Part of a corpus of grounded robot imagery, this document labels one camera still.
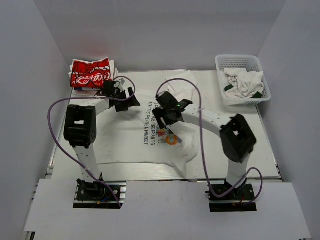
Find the white SpongeBob print t-shirt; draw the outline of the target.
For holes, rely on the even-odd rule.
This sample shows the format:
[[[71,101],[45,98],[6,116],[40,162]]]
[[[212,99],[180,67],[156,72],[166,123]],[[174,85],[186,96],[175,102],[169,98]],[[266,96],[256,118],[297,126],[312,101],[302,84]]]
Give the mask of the white SpongeBob print t-shirt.
[[[187,165],[201,158],[198,126],[178,121],[161,131],[153,109],[159,107],[158,88],[178,101],[196,100],[198,83],[189,72],[175,74],[171,79],[144,79],[135,93],[140,106],[122,112],[110,109],[98,115],[94,153],[100,170],[114,165],[166,165],[181,177],[187,176]]]

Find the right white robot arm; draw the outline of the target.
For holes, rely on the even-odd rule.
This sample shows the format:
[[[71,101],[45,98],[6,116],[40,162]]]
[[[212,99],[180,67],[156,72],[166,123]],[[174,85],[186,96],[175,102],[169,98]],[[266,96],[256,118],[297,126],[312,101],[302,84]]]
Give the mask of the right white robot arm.
[[[153,115],[161,129],[178,122],[199,126],[200,137],[207,130],[221,140],[222,149],[228,158],[228,170],[225,178],[226,195],[236,200],[244,193],[247,180],[248,160],[257,139],[245,117],[241,114],[223,116],[205,110],[191,100],[178,101],[171,93],[164,91],[156,96],[159,107]]]

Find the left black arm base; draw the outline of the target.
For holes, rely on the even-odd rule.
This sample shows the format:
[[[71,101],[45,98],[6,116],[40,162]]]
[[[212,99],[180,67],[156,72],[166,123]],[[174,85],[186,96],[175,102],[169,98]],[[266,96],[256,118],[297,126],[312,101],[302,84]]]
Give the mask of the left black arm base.
[[[119,210],[125,200],[126,182],[108,182],[110,187],[94,182],[77,180],[74,209],[113,209]]]

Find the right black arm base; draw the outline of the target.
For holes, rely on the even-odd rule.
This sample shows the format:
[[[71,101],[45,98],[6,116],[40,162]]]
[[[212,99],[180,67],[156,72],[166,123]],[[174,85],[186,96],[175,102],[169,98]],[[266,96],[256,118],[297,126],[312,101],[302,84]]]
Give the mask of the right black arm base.
[[[256,212],[255,193],[252,184],[243,183],[228,195],[218,198],[208,189],[209,210],[212,213]]]

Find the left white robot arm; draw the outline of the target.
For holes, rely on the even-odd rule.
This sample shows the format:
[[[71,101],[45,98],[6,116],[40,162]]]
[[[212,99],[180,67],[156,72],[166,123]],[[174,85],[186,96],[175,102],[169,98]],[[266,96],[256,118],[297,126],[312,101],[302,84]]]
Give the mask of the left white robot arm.
[[[88,98],[84,104],[67,107],[63,136],[76,153],[84,181],[103,181],[94,150],[98,134],[97,116],[109,109],[125,112],[131,107],[141,106],[134,89],[129,87],[125,90],[124,84],[124,78],[106,81],[97,96]]]

